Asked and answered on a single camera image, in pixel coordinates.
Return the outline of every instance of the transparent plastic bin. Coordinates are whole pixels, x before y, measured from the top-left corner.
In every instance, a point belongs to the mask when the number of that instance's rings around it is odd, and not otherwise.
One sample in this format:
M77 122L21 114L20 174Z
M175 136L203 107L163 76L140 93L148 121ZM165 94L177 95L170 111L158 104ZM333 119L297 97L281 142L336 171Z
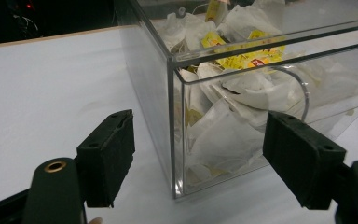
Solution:
M181 19L185 9L205 18L208 2L115 2L119 24L127 25L120 32L131 81L175 198L268 165L261 148L269 110L331 139L358 116L358 1L260 1L281 4L265 7L280 10L279 34L169 46L160 30L169 28L167 15ZM269 63L219 63L282 46Z

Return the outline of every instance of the screw hole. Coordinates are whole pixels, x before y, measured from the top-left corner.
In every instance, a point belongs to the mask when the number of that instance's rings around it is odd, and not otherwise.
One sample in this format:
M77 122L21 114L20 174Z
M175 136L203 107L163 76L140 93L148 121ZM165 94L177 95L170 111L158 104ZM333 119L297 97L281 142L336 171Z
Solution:
M62 170L66 166L64 161L54 161L45 167L45 171L48 173L55 173Z
M333 148L333 147L330 147L330 146L324 146L324 149L333 150L334 148Z
M89 144L89 147L97 147L99 144L98 143L92 143L92 144Z

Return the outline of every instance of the yellow label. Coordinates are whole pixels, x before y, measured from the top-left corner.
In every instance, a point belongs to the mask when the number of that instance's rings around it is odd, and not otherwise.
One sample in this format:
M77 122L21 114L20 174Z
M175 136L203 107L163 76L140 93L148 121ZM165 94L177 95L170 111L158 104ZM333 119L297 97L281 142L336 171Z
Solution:
M269 34L260 30L253 30L249 35L249 39L257 39L265 36L269 36ZM201 40L201 44L203 47L209 48L225 45L226 42L216 32L209 32ZM251 47L251 44L246 44L245 47ZM256 67L268 63L280 62L282 60L284 48L285 46L279 46L271 49L262 49L255 52L218 59L216 61L224 68L244 69Z
M208 9L206 10L205 21L214 21L216 18L217 11L219 10L220 2L219 0L211 0L208 4Z
M197 121L199 121L203 115L194 109L188 109L186 107L186 114L185 114L185 125L193 126Z

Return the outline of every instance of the white table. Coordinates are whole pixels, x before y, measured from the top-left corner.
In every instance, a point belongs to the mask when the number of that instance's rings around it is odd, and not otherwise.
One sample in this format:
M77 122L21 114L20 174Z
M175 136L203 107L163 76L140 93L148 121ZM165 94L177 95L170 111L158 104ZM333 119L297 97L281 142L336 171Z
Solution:
M126 70L118 29L0 47L0 200L29 188L34 169L76 147L109 114L134 112L136 152L103 223L334 223L308 211L270 167L174 200ZM358 119L338 138L358 160Z

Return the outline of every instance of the metal ring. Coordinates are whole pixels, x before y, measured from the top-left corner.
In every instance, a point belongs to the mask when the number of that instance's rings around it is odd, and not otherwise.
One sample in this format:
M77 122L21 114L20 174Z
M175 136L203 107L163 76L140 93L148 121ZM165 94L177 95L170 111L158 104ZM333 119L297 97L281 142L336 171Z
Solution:
M65 161L54 161L45 167L45 171L47 173L55 173L65 168L65 166L66 166Z

